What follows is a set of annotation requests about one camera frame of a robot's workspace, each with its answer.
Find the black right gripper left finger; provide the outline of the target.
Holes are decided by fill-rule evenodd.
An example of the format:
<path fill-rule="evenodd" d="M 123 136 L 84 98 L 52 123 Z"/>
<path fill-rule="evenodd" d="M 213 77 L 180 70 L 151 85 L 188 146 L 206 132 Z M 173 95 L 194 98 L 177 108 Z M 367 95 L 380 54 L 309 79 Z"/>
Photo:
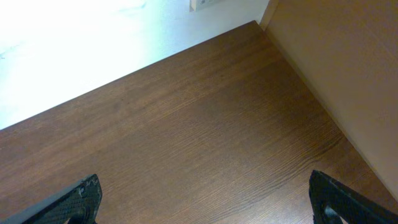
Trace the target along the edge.
<path fill-rule="evenodd" d="M 88 175 L 43 201 L 6 218 L 9 224 L 94 224 L 103 197 L 99 178 Z"/>

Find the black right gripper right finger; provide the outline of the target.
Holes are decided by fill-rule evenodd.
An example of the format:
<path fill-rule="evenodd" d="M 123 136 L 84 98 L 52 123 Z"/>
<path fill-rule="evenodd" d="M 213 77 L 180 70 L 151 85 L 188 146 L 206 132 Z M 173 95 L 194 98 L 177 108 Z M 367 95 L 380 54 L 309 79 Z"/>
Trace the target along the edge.
<path fill-rule="evenodd" d="M 397 223 L 397 214 L 318 170 L 310 176 L 309 197 L 316 224 Z"/>

